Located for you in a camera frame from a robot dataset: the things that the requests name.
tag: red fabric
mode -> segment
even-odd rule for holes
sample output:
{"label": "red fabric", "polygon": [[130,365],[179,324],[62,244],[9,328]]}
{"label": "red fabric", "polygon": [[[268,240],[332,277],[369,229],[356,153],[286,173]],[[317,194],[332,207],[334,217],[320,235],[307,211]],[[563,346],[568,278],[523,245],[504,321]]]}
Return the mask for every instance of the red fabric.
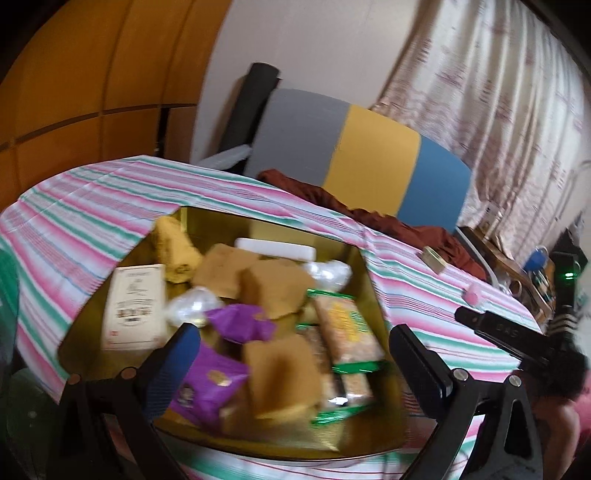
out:
{"label": "red fabric", "polygon": [[484,269],[470,256],[459,240],[444,228],[438,226],[412,227],[390,215],[380,215],[377,212],[370,213],[360,208],[349,210],[346,205],[340,203],[321,187],[289,178],[274,168],[260,172],[257,178],[260,181],[264,181],[281,190],[290,192],[301,199],[307,200],[314,205],[342,213],[363,225],[391,236],[396,240],[400,240],[412,247],[418,249],[431,247],[446,262],[470,275],[474,275],[476,278],[486,281]]}

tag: cracker package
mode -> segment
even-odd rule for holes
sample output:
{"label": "cracker package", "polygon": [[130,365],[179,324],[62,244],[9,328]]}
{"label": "cracker package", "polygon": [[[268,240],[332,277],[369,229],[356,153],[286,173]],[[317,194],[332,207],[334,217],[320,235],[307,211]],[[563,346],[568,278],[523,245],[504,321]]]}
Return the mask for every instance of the cracker package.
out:
{"label": "cracker package", "polygon": [[312,423],[329,424],[364,411],[374,401],[365,374],[340,375],[333,372],[318,326],[297,325],[296,332],[312,348],[322,380],[322,401]]}
{"label": "cracker package", "polygon": [[353,297],[320,290],[310,290],[309,296],[318,315],[333,370],[341,374],[378,370],[384,351],[359,313]]}
{"label": "cracker package", "polygon": [[246,250],[216,244],[203,257],[191,283],[193,286],[206,287],[223,299],[237,299],[243,270],[260,257],[259,254]]}

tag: plastic bag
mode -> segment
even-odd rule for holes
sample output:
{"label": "plastic bag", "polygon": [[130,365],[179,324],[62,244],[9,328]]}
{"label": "plastic bag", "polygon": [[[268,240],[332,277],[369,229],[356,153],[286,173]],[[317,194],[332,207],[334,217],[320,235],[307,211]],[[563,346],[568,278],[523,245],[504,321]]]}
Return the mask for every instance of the plastic bag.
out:
{"label": "plastic bag", "polygon": [[172,299],[166,305],[164,314],[174,327],[192,323],[201,328],[207,325],[205,312],[223,307],[223,302],[205,287],[193,287]]}
{"label": "plastic bag", "polygon": [[338,260],[308,262],[302,266],[316,281],[318,290],[341,291],[351,278],[351,267]]}

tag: blue object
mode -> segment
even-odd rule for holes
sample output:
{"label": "blue object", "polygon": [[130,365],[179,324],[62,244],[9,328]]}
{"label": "blue object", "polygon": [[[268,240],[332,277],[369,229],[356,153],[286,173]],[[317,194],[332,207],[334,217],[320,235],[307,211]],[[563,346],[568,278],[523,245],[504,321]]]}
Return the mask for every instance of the blue object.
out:
{"label": "blue object", "polygon": [[148,421],[161,417],[199,353],[199,329],[183,323],[166,346],[146,359],[138,371],[143,393],[143,412]]}
{"label": "blue object", "polygon": [[525,262],[523,269],[529,272],[542,270],[548,263],[548,249],[546,247],[536,247],[530,257]]}
{"label": "blue object", "polygon": [[453,232],[469,185],[467,165],[421,135],[417,164],[396,217],[409,225],[437,225]]}

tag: curtain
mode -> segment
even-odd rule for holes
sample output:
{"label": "curtain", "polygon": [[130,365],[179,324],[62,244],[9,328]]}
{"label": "curtain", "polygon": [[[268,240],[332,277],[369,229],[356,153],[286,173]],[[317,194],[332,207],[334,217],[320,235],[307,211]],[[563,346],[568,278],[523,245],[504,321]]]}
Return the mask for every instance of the curtain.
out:
{"label": "curtain", "polygon": [[444,146],[472,169],[459,225],[490,202],[523,263],[541,242],[573,167],[582,74],[518,0],[431,0],[372,110]]}

